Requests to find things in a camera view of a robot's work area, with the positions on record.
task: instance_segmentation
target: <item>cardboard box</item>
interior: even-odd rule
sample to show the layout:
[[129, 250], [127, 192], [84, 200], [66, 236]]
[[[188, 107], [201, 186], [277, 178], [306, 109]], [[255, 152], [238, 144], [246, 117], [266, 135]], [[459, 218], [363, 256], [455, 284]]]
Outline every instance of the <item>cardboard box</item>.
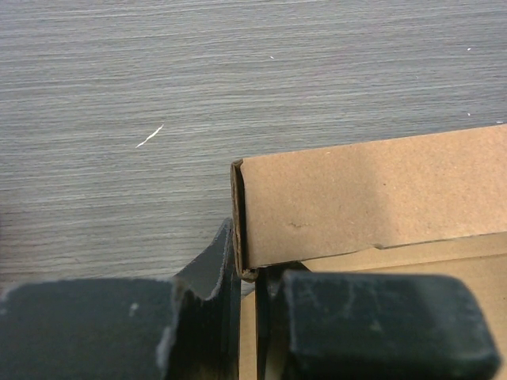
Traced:
[[507, 355], [507, 124], [245, 158], [231, 176], [243, 279], [292, 260], [455, 276]]

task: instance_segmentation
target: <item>white scratch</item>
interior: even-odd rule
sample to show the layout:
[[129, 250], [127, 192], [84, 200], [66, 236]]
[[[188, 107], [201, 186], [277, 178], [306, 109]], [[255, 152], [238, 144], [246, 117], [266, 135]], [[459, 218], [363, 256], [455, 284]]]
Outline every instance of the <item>white scratch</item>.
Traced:
[[135, 311], [139, 308], [139, 303], [132, 303], [130, 305], [130, 310], [128, 311], [129, 317], [134, 317]]
[[171, 345], [170, 337], [171, 328], [166, 326], [164, 331], [162, 331], [162, 338], [155, 349], [155, 362], [162, 373], [165, 373], [167, 370], [167, 360], [169, 360], [169, 350]]
[[164, 127], [164, 124], [162, 124], [160, 127], [158, 127], [157, 131], [153, 132], [151, 135], [146, 137], [146, 140], [144, 140], [142, 143], [140, 143], [138, 146], [136, 146], [136, 148], [139, 148], [140, 146], [144, 145], [149, 139], [151, 139], [152, 137], [155, 137], [155, 135], [158, 134], [163, 127]]
[[355, 301], [356, 289], [354, 289], [354, 283], [349, 283], [349, 299], [347, 300], [347, 303], [343, 305], [343, 310], [341, 311], [344, 317], [349, 318], [351, 316]]

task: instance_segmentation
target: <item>cardboard flap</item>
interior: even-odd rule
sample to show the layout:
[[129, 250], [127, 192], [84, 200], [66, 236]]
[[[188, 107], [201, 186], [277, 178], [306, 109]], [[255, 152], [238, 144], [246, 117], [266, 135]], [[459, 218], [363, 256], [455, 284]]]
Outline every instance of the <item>cardboard flap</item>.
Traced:
[[392, 249], [371, 248], [341, 256], [306, 260], [304, 264], [313, 272], [377, 272], [407, 265], [504, 255], [507, 255], [507, 233], [405, 245]]
[[246, 158], [239, 267], [507, 231], [506, 147], [501, 125]]
[[241, 174], [243, 160], [231, 165], [233, 246], [236, 271], [245, 281], [254, 281], [257, 271], [249, 269], [248, 246], [246, 245], [245, 187]]

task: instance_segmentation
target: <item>table surface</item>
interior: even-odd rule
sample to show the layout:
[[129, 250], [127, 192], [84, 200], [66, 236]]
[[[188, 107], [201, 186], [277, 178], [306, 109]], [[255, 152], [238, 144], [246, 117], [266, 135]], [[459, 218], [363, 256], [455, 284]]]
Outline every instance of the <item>table surface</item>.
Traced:
[[236, 158], [507, 120], [505, 0], [100, 3], [1, 1], [2, 288], [171, 276]]

